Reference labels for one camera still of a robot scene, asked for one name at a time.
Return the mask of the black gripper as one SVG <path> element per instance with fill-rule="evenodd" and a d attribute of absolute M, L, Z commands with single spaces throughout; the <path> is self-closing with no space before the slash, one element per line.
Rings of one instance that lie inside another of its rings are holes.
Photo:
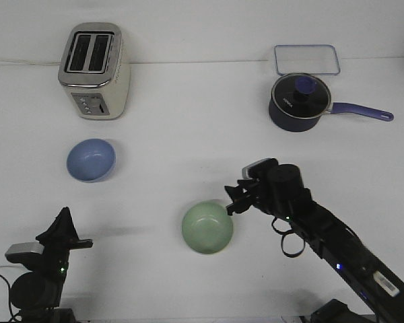
<path fill-rule="evenodd" d="M 238 180 L 238 186 L 224 186 L 232 200 L 226 207 L 229 216 L 233 216 L 235 213 L 241 214 L 250 207 L 273 215 L 273 192 L 268 181 L 268 173 L 269 171 L 262 178 Z"/>
<path fill-rule="evenodd" d="M 56 240 L 67 235 L 69 239 Z M 91 248 L 92 239 L 80 240 L 73 223 L 70 208 L 63 207 L 49 228 L 35 237 L 36 241 L 45 245 L 44 259 L 48 269 L 68 269 L 71 250 Z"/>

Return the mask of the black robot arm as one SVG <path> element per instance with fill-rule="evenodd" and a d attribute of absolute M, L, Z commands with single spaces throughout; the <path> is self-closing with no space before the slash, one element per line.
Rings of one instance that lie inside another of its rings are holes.
<path fill-rule="evenodd" d="M 69 255 L 71 250 L 92 246 L 91 239 L 79 238 L 69 207 L 63 207 L 34 242 L 9 247 L 6 259 L 28 269 L 14 281 L 9 292 L 11 305 L 19 310 L 22 322 L 77 321 L 71 308 L 60 307 Z"/>
<path fill-rule="evenodd" d="M 298 166 L 262 159 L 245 167 L 237 183 L 225 187 L 232 200 L 226 207 L 229 215 L 255 207 L 289 223 L 282 236 L 299 236 L 383 322 L 404 322 L 404 282 L 353 230 L 312 199 Z"/>

